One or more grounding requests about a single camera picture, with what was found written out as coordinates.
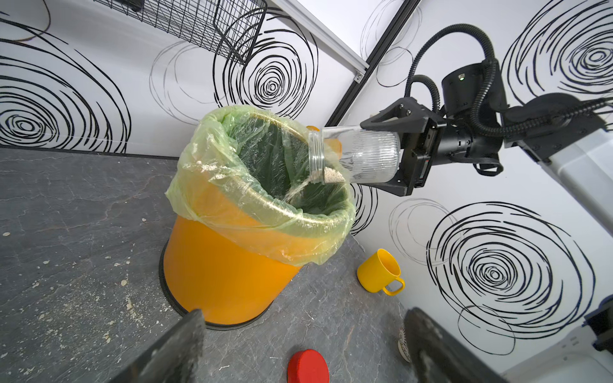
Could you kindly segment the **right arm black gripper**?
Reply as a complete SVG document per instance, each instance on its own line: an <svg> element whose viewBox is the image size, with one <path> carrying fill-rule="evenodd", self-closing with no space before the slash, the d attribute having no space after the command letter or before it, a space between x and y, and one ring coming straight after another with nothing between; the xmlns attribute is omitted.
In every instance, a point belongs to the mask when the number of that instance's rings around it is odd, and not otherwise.
<svg viewBox="0 0 613 383"><path fill-rule="evenodd" d="M424 142L410 143L401 149L399 138L379 138L367 146L366 186L396 196L410 196L426 184L430 169L442 164L471 164L481 176L497 176L504 170L498 152L503 139L478 132L470 113L482 85L486 65L475 63L459 68L442 80L443 93L434 81L421 76L429 90L433 111L413 97L403 97L360 123L373 132L395 132L400 136L422 134Z"/></svg>

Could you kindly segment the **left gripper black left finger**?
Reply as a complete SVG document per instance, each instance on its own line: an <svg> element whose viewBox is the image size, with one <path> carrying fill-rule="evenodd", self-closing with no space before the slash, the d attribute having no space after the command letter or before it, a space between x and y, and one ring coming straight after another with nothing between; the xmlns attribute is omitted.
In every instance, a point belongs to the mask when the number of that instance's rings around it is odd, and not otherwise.
<svg viewBox="0 0 613 383"><path fill-rule="evenodd" d="M203 353L202 311L189 312L112 382L194 382Z"/></svg>

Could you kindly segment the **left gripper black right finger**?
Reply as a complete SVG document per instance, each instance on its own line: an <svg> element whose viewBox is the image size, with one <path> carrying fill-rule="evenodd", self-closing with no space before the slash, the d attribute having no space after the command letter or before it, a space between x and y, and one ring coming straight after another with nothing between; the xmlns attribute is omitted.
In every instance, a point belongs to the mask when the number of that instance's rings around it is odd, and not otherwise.
<svg viewBox="0 0 613 383"><path fill-rule="evenodd" d="M407 311L404 329L418 381L505 381L421 309Z"/></svg>

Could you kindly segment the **beige lidded oatmeal jar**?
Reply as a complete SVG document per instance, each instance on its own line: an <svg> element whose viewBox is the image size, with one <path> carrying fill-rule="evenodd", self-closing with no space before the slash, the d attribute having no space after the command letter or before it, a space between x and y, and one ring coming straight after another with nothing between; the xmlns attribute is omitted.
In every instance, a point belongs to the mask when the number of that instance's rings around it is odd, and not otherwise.
<svg viewBox="0 0 613 383"><path fill-rule="evenodd" d="M311 130L308 145L309 181L314 184L386 183L400 162L397 133L358 125Z"/></svg>

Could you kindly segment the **red jar lid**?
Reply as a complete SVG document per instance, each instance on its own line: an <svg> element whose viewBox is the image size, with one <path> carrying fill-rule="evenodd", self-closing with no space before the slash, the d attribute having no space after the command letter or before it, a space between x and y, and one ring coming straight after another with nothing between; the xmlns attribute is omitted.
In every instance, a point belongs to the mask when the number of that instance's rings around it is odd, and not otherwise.
<svg viewBox="0 0 613 383"><path fill-rule="evenodd" d="M330 372L322 354L305 349L292 355L287 366L287 383L329 383Z"/></svg>

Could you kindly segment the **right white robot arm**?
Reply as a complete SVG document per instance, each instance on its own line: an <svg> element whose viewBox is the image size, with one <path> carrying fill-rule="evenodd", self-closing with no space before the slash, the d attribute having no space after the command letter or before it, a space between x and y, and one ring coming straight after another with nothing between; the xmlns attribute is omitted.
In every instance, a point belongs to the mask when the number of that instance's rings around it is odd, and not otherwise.
<svg viewBox="0 0 613 383"><path fill-rule="evenodd" d="M355 190L353 234L411 264L418 313L510 382L612 380L612 136L594 113L548 94L507 122L544 127L488 137L471 108L485 67L443 79L426 109L405 97L369 121L397 132L399 172Z"/></svg>

